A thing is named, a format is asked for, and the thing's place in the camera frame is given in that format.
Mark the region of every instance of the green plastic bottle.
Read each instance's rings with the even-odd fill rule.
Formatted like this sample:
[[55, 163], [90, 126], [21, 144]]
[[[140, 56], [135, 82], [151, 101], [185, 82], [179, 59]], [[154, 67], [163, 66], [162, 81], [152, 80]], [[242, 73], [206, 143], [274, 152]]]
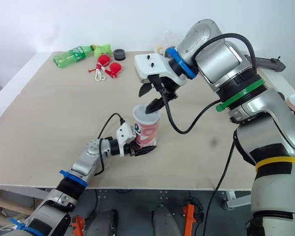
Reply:
[[87, 58], [95, 50], [95, 45], [80, 46], [69, 50], [66, 53], [54, 56], [54, 62], [60, 68]]

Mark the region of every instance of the white string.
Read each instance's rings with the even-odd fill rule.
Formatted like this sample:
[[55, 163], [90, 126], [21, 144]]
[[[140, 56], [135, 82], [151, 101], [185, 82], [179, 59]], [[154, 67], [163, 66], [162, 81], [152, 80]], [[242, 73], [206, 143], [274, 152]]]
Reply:
[[[101, 65], [101, 63], [99, 63], [99, 62], [98, 62], [98, 64], [101, 66], [101, 69], [103, 71], [105, 71], [105, 67], [103, 67]], [[104, 75], [102, 75], [102, 72], [100, 71], [100, 69], [96, 69], [96, 71], [95, 71], [95, 80], [99, 82], [99, 81], [103, 81], [105, 79], [106, 79], [106, 77]]]
[[11, 226], [14, 226], [14, 224], [12, 224], [12, 225], [6, 225], [6, 226], [1, 227], [0, 228], [0, 234], [1, 234], [1, 231], [11, 231], [13, 229], [13, 227], [10, 228], [10, 229], [5, 229], [5, 228], [11, 227]]

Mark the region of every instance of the metal leg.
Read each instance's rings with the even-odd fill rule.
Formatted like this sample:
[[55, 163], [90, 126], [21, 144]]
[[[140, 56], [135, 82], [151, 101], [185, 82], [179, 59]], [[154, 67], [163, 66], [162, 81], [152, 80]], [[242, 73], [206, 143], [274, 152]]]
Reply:
[[181, 236], [172, 214], [162, 205], [153, 211], [152, 223], [154, 236]]
[[21, 186], [2, 186], [0, 185], [0, 189], [12, 193], [21, 194], [24, 196], [29, 196], [32, 198], [45, 199], [48, 195], [47, 191], [40, 190], [38, 188], [31, 187], [21, 187]]
[[233, 210], [235, 207], [241, 207], [251, 204], [251, 195], [236, 198], [235, 191], [226, 191], [227, 201], [222, 203], [224, 210]]
[[114, 212], [106, 210], [99, 213], [90, 224], [86, 236], [112, 236], [114, 230]]

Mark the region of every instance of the yellow band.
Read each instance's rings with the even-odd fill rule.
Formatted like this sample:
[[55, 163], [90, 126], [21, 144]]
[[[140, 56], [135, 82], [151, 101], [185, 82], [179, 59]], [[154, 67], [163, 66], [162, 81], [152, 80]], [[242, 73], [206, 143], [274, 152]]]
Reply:
[[270, 164], [270, 163], [275, 163], [275, 162], [292, 162], [292, 163], [295, 163], [295, 157], [292, 157], [292, 156], [276, 156], [276, 157], [271, 157], [271, 158], [267, 158], [265, 160], [259, 161], [256, 164], [256, 172], [258, 171], [258, 169], [261, 166], [264, 166], [264, 165]]

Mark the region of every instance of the bottle label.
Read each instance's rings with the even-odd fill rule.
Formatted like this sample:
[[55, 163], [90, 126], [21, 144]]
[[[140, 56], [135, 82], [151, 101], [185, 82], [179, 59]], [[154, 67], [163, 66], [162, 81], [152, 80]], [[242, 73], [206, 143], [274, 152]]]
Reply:
[[81, 47], [77, 47], [77, 48], [72, 49], [72, 53], [77, 61], [86, 58], [85, 52]]

